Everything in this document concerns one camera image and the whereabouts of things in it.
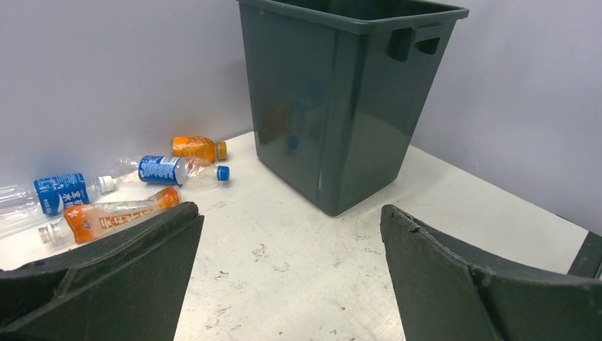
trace blue label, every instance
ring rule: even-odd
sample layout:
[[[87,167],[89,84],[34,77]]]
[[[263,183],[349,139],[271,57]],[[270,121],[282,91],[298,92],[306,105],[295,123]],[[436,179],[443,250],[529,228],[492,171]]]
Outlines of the blue label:
[[[138,166],[138,177],[145,183],[179,185],[175,178],[175,167],[179,160],[168,156],[145,156]]]
[[[40,205],[47,215],[56,215],[65,208],[90,203],[86,182],[81,173],[53,176],[33,181]]]

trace bin handle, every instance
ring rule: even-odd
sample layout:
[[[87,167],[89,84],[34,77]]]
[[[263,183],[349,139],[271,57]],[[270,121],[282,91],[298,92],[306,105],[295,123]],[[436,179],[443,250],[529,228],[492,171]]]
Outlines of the bin handle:
[[[418,28],[404,28],[391,33],[387,55],[400,62],[407,61],[413,47],[427,55],[437,53],[444,26],[434,24]]]

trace bottle with blue label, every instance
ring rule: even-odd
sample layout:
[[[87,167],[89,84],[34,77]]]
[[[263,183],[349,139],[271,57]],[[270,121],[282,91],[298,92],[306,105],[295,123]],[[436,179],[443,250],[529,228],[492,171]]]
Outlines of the bottle with blue label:
[[[21,210],[41,208],[45,215],[57,215],[65,208],[87,205],[115,190],[116,179],[107,175],[86,181],[81,173],[41,178],[24,185],[0,188],[0,222]]]
[[[144,183],[160,185],[184,185],[186,188],[210,189],[230,180],[230,168],[194,156],[178,158],[172,156],[144,156],[136,159],[121,159],[119,164],[130,171],[137,171]]]

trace bottle with orange label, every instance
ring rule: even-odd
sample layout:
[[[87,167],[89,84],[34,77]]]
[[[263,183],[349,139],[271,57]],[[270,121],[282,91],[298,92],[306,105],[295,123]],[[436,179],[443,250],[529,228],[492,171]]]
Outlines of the bottle with orange label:
[[[171,149],[174,156],[196,156],[209,162],[223,161],[228,157],[226,142],[217,143],[203,136],[180,136],[171,140]]]
[[[168,187],[145,200],[73,206],[63,212],[61,220],[40,227],[38,233],[44,244],[84,244],[139,224],[180,201],[178,189]]]

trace tabletop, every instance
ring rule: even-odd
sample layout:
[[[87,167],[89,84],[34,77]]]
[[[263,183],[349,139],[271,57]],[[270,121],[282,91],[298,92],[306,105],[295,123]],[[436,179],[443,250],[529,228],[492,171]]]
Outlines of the tabletop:
[[[587,235],[413,147],[394,183],[329,217],[257,159],[252,133],[227,143],[229,184],[182,189],[205,223],[176,340],[404,340],[380,235],[385,204],[486,251],[563,274]],[[132,185],[103,201],[156,190]],[[11,268],[7,243],[35,233],[0,241],[0,267]]]

